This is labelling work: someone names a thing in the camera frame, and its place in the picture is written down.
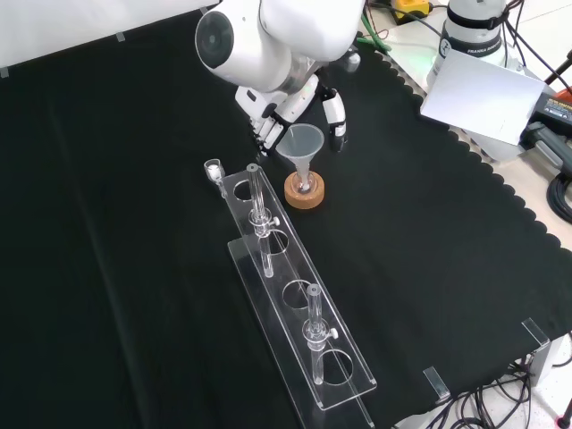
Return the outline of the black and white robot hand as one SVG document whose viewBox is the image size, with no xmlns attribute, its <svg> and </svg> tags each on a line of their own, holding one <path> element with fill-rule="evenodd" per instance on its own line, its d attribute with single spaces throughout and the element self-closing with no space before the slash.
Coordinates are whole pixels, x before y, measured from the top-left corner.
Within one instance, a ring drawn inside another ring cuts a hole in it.
<svg viewBox="0 0 572 429">
<path fill-rule="evenodd" d="M 252 88 L 239 87 L 235 100 L 248 116 L 252 138 L 263 156 L 272 154 L 287 130 L 316 100 L 324 109 L 331 150 L 340 152 L 347 144 L 346 111 L 341 94 L 324 85 L 318 73 L 311 75 L 292 95 L 281 91 L 260 93 Z"/>
</svg>

